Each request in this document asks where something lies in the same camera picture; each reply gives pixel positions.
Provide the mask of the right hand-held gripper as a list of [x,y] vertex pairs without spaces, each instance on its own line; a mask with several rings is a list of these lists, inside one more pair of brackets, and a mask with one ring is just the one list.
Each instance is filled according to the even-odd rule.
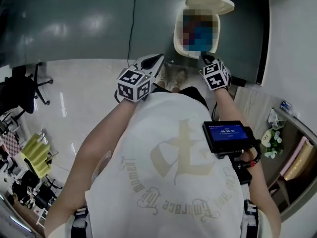
[[223,61],[216,59],[211,54],[200,56],[199,73],[211,91],[224,88],[228,90],[231,85],[232,77],[230,70],[224,65]]

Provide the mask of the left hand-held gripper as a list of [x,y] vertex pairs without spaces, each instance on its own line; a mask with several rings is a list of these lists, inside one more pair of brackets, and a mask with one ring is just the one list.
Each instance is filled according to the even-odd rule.
[[163,54],[143,56],[124,68],[116,80],[115,99],[119,97],[131,102],[145,100],[152,90],[164,62]]

